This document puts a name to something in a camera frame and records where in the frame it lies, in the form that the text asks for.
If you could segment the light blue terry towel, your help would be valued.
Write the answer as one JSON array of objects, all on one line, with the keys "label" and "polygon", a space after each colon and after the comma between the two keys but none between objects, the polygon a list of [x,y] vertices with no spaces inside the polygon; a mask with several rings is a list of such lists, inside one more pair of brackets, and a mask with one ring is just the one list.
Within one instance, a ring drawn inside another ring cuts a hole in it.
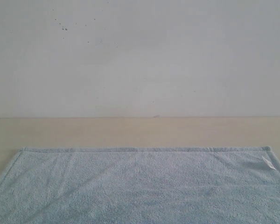
[{"label": "light blue terry towel", "polygon": [[270,147],[23,148],[0,175],[0,224],[280,224],[280,161]]}]

